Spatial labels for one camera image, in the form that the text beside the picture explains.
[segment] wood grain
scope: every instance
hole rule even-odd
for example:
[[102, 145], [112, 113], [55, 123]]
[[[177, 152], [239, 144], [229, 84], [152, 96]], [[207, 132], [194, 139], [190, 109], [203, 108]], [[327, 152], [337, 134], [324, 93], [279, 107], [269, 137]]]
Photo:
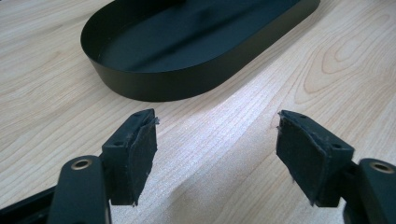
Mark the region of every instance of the wood grain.
[[109, 0], [0, 2], [0, 207], [99, 155], [132, 113], [155, 108], [159, 151], [139, 206], [114, 223], [343, 223], [311, 207], [275, 154], [281, 109], [396, 163], [396, 2], [322, 0], [316, 12], [205, 94], [145, 103], [112, 92], [81, 50]]

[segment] oval tray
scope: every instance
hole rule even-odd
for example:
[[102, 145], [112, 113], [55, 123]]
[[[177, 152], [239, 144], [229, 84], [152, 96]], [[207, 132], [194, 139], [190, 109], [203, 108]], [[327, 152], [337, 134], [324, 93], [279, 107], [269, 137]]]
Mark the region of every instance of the oval tray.
[[118, 0], [81, 46], [107, 86], [151, 102], [210, 91], [311, 14], [319, 0]]

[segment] black clamp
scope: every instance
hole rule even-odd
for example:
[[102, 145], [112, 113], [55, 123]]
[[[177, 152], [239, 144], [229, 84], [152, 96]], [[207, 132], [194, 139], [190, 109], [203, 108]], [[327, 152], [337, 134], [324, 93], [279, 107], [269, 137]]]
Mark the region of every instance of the black clamp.
[[396, 223], [396, 167], [351, 159], [354, 148], [309, 117], [279, 113], [276, 154], [311, 204], [336, 207], [346, 200], [345, 223]]

